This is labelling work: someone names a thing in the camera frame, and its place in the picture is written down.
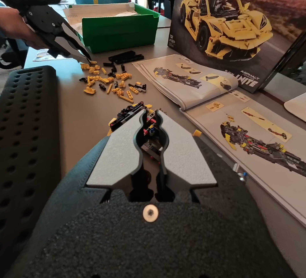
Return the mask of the lego set box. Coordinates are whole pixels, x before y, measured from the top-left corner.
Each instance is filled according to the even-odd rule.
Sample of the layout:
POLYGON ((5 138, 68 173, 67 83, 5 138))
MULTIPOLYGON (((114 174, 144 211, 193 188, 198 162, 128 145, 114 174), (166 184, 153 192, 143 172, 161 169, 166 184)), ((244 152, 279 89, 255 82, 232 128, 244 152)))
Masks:
POLYGON ((175 0, 168 47, 254 93, 305 33, 306 0, 175 0))

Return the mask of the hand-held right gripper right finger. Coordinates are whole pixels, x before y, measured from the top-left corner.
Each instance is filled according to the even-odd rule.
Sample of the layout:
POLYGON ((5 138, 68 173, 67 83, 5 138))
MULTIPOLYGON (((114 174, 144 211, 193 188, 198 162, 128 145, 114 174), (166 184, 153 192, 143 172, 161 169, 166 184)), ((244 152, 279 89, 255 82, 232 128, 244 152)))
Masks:
POLYGON ((161 186, 216 186, 217 181, 192 134, 159 110, 156 124, 163 147, 161 186))

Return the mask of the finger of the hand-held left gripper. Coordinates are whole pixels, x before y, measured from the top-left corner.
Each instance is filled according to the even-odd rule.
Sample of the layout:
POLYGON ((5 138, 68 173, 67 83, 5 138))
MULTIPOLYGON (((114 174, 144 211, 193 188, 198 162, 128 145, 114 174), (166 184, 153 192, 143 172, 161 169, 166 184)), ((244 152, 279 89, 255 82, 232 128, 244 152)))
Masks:
POLYGON ((67 23, 66 20, 64 20, 64 22, 62 23, 61 27, 63 29, 63 34, 61 35, 61 37, 64 37, 67 40, 72 40, 74 38, 76 41, 79 40, 81 42, 81 40, 79 39, 76 31, 67 23))
POLYGON ((56 37, 55 42, 61 47, 60 54, 65 58, 73 58, 81 63, 90 63, 91 57, 79 40, 67 40, 64 37, 56 37))

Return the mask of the green plastic bin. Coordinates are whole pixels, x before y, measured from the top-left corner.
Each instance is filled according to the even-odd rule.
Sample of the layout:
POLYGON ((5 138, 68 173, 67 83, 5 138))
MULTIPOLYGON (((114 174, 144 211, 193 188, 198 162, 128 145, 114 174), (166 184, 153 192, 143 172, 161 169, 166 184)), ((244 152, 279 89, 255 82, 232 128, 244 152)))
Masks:
POLYGON ((155 43, 158 12, 132 4, 136 15, 82 18, 82 40, 93 54, 155 43))

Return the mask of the pile of yellow black lego pieces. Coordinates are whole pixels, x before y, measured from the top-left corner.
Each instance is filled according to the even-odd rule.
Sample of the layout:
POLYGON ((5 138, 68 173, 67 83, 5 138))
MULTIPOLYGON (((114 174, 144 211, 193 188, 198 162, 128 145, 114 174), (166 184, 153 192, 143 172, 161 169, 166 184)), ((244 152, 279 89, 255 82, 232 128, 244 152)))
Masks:
POLYGON ((84 84, 83 92, 88 95, 97 93, 97 89, 107 95, 113 93, 119 98, 134 103, 133 97, 141 92, 146 93, 146 84, 136 82, 130 84, 132 74, 125 70, 124 65, 121 65, 121 73, 117 71, 113 62, 103 63, 98 65, 96 61, 81 63, 81 70, 85 77, 79 78, 79 81, 84 84))

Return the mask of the white adjustable stand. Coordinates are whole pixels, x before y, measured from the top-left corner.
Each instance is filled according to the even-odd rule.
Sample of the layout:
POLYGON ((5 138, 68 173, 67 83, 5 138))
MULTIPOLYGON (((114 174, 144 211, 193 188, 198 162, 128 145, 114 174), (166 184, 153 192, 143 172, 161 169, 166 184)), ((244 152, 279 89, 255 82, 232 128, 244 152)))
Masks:
POLYGON ((284 108, 297 118, 306 122, 306 93, 286 101, 284 108))

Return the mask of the printed leaflet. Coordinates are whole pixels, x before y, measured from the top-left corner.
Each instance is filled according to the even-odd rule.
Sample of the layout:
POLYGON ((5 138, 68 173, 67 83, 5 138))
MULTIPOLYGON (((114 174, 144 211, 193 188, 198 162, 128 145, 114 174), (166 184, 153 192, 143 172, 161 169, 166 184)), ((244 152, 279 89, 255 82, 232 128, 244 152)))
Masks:
POLYGON ((48 49, 40 49, 36 52, 33 62, 50 61, 54 58, 48 53, 48 49))

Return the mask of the lego instruction booklet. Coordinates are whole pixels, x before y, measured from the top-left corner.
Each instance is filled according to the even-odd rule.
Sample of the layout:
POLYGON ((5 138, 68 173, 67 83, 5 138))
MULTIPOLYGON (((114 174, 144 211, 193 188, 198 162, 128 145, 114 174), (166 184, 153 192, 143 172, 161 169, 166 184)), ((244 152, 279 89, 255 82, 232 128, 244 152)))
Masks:
POLYGON ((227 72, 178 54, 133 65, 224 153, 305 224, 305 130, 237 90, 227 72))

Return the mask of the lego car chassis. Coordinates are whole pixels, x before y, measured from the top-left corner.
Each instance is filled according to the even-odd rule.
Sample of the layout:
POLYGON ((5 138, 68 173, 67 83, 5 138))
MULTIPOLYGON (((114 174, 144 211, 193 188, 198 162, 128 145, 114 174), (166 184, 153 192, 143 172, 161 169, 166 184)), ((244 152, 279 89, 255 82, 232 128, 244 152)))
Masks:
MULTIPOLYGON (((142 101, 138 104, 129 105, 126 108, 122 109, 118 114, 117 118, 113 118, 108 126, 109 126, 109 132, 107 136, 111 135, 115 130, 117 130, 120 126, 122 126, 124 123, 126 123, 129 119, 131 119, 134 115, 136 115, 139 111, 146 109, 147 111, 147 123, 152 123, 152 126, 155 126, 155 110, 152 110, 152 105, 147 104, 145 105, 142 101)), ((203 133, 199 130, 195 130, 193 133, 193 136, 200 137, 203 140, 203 133)), ((239 164, 235 163, 233 167, 233 171, 239 170, 239 164)), ((240 180, 243 182, 246 182, 246 177, 248 176, 248 173, 237 173, 240 177, 240 180)))

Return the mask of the black lego frame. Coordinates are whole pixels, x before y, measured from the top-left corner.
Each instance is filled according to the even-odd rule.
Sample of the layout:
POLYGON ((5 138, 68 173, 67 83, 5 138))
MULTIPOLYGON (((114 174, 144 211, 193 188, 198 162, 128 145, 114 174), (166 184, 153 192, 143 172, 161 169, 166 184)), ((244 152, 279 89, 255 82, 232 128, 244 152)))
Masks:
POLYGON ((117 65, 119 64, 125 64, 130 62, 136 62, 144 60, 144 56, 142 54, 134 54, 134 55, 124 55, 121 58, 118 58, 116 61, 114 61, 117 65))
POLYGON ((120 54, 116 54, 116 55, 113 55, 113 56, 110 56, 108 58, 108 60, 110 62, 117 62, 117 61, 121 61, 121 60, 125 60, 125 59, 129 59, 129 58, 132 58, 136 55, 135 51, 133 50, 129 50, 129 51, 126 51, 124 53, 120 53, 120 54))

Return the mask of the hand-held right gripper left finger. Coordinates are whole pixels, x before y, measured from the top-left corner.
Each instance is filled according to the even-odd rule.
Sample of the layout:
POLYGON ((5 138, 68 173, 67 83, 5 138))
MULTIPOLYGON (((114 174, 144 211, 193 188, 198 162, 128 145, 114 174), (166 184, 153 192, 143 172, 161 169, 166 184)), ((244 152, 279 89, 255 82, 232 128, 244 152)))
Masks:
POLYGON ((132 186, 132 176, 143 163, 136 135, 142 129, 142 118, 146 115, 146 109, 142 109, 111 133, 86 182, 87 186, 132 186))

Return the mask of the person's left hand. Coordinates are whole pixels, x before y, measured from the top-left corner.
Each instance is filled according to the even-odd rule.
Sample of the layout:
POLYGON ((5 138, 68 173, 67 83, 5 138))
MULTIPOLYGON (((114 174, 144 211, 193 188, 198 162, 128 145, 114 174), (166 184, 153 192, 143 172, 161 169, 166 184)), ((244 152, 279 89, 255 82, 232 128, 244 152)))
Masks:
POLYGON ((42 39, 25 24, 17 9, 0 8, 0 27, 7 38, 20 39, 36 50, 48 48, 42 39))

